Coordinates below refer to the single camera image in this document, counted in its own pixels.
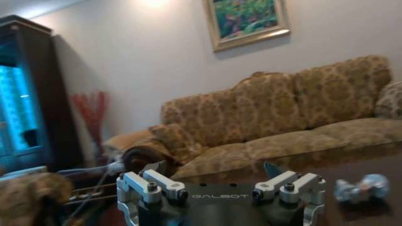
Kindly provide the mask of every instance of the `gold picture frame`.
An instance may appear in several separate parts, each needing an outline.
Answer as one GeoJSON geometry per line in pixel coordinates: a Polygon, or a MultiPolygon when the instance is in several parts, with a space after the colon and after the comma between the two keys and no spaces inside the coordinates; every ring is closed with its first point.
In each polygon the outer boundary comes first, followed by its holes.
{"type": "Polygon", "coordinates": [[[290,34],[285,0],[204,1],[216,52],[290,34]]]}

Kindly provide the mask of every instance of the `wire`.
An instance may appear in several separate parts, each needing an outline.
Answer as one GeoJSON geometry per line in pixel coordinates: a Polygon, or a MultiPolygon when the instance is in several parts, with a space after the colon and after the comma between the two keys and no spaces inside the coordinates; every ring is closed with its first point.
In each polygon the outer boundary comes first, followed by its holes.
{"type": "MultiPolygon", "coordinates": [[[[111,161],[114,160],[114,158],[110,158],[107,161],[107,165],[102,166],[102,168],[107,167],[111,163],[111,161]]],[[[63,226],[67,226],[70,223],[70,220],[74,219],[74,217],[77,216],[77,214],[82,211],[82,209],[85,208],[86,204],[89,203],[90,199],[93,198],[93,195],[97,193],[99,186],[103,184],[106,177],[109,175],[109,170],[106,170],[106,173],[102,175],[102,178],[98,182],[98,184],[94,187],[94,191],[91,192],[91,194],[89,195],[89,197],[85,199],[85,201],[82,202],[82,204],[79,205],[79,207],[77,208],[77,210],[74,211],[74,213],[70,215],[69,219],[65,221],[63,226]]]]}
{"type": "Polygon", "coordinates": [[[58,171],[58,173],[69,173],[69,172],[75,172],[75,171],[93,171],[93,170],[101,170],[101,169],[107,168],[107,167],[109,167],[109,165],[99,166],[99,167],[93,167],[93,168],[65,169],[62,171],[58,171]]]}

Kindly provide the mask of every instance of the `blue light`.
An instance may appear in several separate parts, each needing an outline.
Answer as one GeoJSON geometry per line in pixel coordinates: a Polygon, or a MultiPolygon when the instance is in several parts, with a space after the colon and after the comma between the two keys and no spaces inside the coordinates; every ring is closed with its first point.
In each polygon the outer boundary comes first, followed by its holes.
{"type": "Polygon", "coordinates": [[[0,103],[11,144],[15,151],[22,151],[29,148],[23,132],[38,128],[33,98],[22,68],[0,66],[0,103]]]}

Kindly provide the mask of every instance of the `glass cabinet door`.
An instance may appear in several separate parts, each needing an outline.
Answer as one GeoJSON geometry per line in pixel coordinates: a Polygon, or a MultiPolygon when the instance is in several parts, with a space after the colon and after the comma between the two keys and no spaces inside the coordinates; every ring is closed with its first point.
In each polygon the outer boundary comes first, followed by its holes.
{"type": "Polygon", "coordinates": [[[42,164],[43,133],[26,71],[15,36],[0,37],[0,166],[7,171],[42,164]]]}

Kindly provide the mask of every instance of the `throw pillow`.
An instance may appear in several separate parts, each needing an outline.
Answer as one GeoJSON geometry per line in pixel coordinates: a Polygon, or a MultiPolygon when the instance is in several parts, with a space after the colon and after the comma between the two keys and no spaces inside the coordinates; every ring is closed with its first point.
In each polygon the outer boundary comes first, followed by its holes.
{"type": "Polygon", "coordinates": [[[384,88],[375,112],[380,118],[402,119],[402,82],[384,88]]]}
{"type": "Polygon", "coordinates": [[[204,147],[192,134],[178,124],[158,125],[149,128],[157,139],[169,148],[176,160],[186,164],[202,154],[204,147]]]}

